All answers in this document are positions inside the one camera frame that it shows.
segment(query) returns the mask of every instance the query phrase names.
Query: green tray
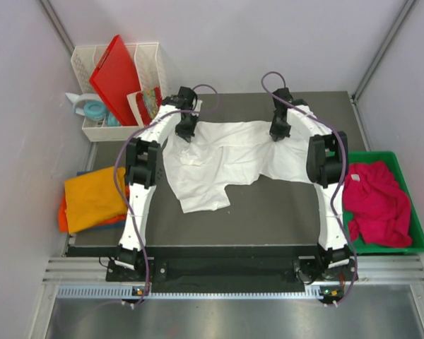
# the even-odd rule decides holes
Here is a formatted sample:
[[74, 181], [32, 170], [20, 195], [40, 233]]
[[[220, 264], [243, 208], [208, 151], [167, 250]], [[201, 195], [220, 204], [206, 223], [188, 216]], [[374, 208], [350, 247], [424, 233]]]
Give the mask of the green tray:
[[[349, 162], [351, 164], [355, 162], [364, 162], [366, 164], [371, 164], [376, 161], [383, 161], [387, 164], [389, 170], [394, 174], [397, 182], [401, 189], [408, 194], [410, 197], [410, 193], [408, 192], [407, 185], [405, 183], [404, 176], [402, 175], [401, 168], [399, 167], [399, 163], [397, 162], [396, 155], [393, 152], [349, 152], [348, 154]], [[418, 215], [416, 214], [415, 206], [411, 201], [411, 219], [410, 219], [410, 230], [408, 234], [413, 240], [410, 247], [406, 247], [403, 249], [394, 248], [394, 247], [385, 247], [376, 244], [365, 244], [361, 237], [358, 237], [353, 242], [357, 253], [359, 254], [370, 254], [370, 253], [418, 253], [424, 252], [424, 232], [421, 224], [419, 223]], [[348, 211], [344, 211], [344, 224], [347, 227], [347, 222], [351, 221], [353, 218], [353, 214]]]

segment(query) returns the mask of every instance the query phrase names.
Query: pink fabric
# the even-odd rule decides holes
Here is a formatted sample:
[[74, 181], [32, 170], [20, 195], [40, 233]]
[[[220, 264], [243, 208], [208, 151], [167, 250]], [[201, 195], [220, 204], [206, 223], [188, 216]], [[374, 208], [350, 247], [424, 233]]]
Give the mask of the pink fabric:
[[348, 223], [352, 241], [361, 234], [366, 244], [411, 245], [410, 199], [384, 162], [350, 165], [343, 203], [353, 213], [353, 220]]

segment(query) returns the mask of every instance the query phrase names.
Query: white cloth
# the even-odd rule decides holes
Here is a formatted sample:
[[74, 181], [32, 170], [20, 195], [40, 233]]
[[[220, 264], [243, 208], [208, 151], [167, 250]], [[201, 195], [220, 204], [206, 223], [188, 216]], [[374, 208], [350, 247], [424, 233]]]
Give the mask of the white cloth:
[[250, 185], [265, 175], [292, 182], [306, 174], [307, 141], [294, 129], [274, 143], [270, 122], [198, 122], [187, 143], [172, 133], [163, 151], [168, 184], [184, 213], [230, 205], [227, 185]]

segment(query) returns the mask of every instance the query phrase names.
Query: floor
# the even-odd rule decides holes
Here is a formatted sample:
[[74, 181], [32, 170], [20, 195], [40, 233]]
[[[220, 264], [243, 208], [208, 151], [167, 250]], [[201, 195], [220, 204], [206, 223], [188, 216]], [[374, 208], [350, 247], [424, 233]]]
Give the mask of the floor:
[[[346, 92], [294, 93], [320, 118], [348, 136], [349, 150], [365, 150]], [[202, 95], [202, 109], [212, 108], [213, 95]], [[271, 121], [273, 101], [263, 93], [221, 95], [221, 108], [202, 121]], [[112, 166], [120, 142], [99, 143], [94, 170]], [[312, 185], [266, 177], [249, 186], [228, 186], [231, 206], [214, 212], [184, 214], [166, 179], [155, 191], [146, 240], [149, 246], [304, 245], [319, 236], [317, 195]], [[77, 234], [76, 246], [116, 246], [122, 228], [88, 230]]]
[[357, 286], [337, 309], [315, 300], [148, 300], [134, 311], [119, 302], [97, 309], [103, 302], [58, 299], [46, 338], [424, 338], [408, 286]]

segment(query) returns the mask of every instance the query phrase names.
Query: white wall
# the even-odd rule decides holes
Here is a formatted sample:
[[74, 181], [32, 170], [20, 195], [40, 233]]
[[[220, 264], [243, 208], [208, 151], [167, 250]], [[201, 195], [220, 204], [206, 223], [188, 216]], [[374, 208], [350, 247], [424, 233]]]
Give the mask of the white wall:
[[394, 41], [360, 107], [373, 148], [397, 154], [424, 229], [424, 0]]
[[63, 181], [88, 142], [64, 92], [69, 58], [36, 1], [0, 1], [0, 338], [23, 338], [60, 243]]
[[[353, 92], [399, 0], [52, 0], [74, 44], [159, 41], [170, 85], [262, 92], [267, 71], [295, 91]], [[273, 87], [279, 85], [274, 80]]]

